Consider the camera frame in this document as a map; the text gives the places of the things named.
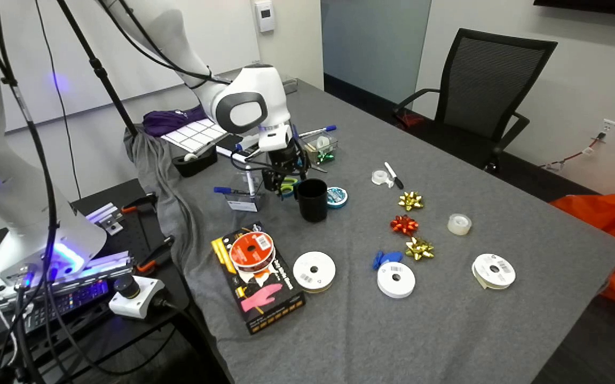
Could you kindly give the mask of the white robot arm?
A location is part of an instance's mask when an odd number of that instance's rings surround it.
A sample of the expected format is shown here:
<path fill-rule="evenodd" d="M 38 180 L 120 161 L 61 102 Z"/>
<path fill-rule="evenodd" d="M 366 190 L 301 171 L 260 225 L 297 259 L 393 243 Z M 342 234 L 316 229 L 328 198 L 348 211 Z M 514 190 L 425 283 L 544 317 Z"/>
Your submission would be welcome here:
<path fill-rule="evenodd" d="M 196 94 L 206 114 L 221 128 L 241 134 L 266 128 L 266 151 L 287 149 L 290 112 L 281 73 L 256 63 L 233 80 L 216 78 L 185 31 L 183 13 L 168 0 L 98 0 L 110 17 L 139 44 L 168 59 Z M 0 219 L 8 231 L 0 243 L 0 276 L 15 278 L 46 257 L 80 270 L 96 255 L 108 234 L 76 212 L 54 187 L 48 165 L 32 165 L 6 142 L 0 114 Z"/>

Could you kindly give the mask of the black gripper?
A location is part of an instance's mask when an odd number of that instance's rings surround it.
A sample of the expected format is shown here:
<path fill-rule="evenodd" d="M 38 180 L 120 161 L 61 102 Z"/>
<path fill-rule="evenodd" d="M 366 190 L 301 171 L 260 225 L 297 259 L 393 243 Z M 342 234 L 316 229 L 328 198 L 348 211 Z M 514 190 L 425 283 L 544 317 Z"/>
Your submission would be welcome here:
<path fill-rule="evenodd" d="M 290 141 L 287 149 L 269 153 L 269 163 L 264 167 L 264 182 L 271 187 L 271 194 L 285 195 L 296 194 L 300 179 L 305 177 L 311 158 L 297 141 Z"/>

